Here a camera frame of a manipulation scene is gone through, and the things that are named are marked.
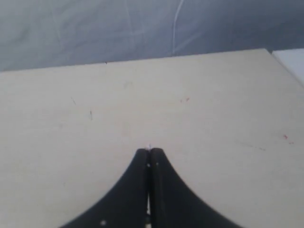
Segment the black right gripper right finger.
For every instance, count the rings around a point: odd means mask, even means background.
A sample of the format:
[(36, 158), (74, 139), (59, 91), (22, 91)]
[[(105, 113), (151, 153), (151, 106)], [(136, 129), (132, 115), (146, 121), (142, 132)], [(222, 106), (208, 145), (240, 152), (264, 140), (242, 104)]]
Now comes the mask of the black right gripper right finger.
[(150, 151), (153, 228), (239, 228), (202, 201), (177, 174), (164, 151)]

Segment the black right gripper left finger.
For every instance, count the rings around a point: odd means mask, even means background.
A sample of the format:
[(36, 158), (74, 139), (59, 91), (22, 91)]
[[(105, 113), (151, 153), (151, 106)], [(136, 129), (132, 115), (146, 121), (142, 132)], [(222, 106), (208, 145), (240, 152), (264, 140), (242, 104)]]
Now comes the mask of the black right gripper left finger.
[(119, 181), (64, 228), (144, 228), (149, 190), (149, 152), (138, 149)]

